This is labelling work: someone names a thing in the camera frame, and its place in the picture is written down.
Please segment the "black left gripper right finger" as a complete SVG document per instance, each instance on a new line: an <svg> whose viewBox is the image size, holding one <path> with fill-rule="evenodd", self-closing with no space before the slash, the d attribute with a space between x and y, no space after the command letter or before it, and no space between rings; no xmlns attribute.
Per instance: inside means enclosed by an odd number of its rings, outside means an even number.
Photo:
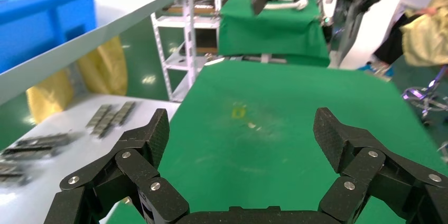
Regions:
<svg viewBox="0 0 448 224"><path fill-rule="evenodd" d="M319 211L339 223L357 221L370 198L407 223L447 223L447 177L385 147L369 131L341 123L326 107L313 123L316 142L338 178Z"/></svg>

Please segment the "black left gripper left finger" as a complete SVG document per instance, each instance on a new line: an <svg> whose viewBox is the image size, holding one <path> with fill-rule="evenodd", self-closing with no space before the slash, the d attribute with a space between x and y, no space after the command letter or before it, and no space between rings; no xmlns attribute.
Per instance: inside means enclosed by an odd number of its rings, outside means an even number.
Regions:
<svg viewBox="0 0 448 224"><path fill-rule="evenodd" d="M99 223L129 197L146 223L177 223L190 208L158 171L169 134L167 111L158 108L147 125L125 131L107 154L62 179L44 222Z"/></svg>

